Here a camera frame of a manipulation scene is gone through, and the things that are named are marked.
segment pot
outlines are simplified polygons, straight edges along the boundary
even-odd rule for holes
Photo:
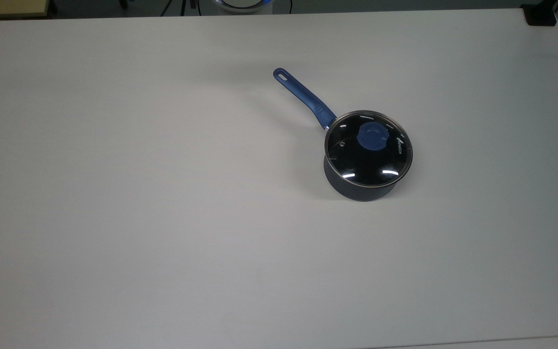
[[[273,76],[316,115],[326,130],[324,173],[341,195],[356,201],[385,196],[408,172],[412,145],[392,118],[375,111],[340,117],[283,68]]]

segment pot handle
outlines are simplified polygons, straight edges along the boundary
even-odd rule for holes
[[[330,123],[335,120],[335,114],[330,111],[326,104],[303,86],[296,78],[292,77],[286,69],[275,69],[275,71],[273,71],[273,77],[311,109],[322,128],[325,130],[328,129]]]

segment white table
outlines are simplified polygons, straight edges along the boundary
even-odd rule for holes
[[[327,183],[336,113],[415,149]],[[558,336],[558,26],[520,9],[0,22],[0,349]]]

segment cable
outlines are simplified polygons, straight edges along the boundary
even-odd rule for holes
[[[169,5],[171,5],[171,0],[169,0],[169,2],[165,6],[165,8],[163,9],[163,12],[161,13],[161,15],[159,17],[162,17],[165,14],[165,11],[167,11],[167,8],[169,7]]]

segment chair leg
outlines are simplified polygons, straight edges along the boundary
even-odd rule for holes
[[[53,14],[57,14],[57,5],[53,0],[48,0],[48,7],[46,11],[51,12]]]

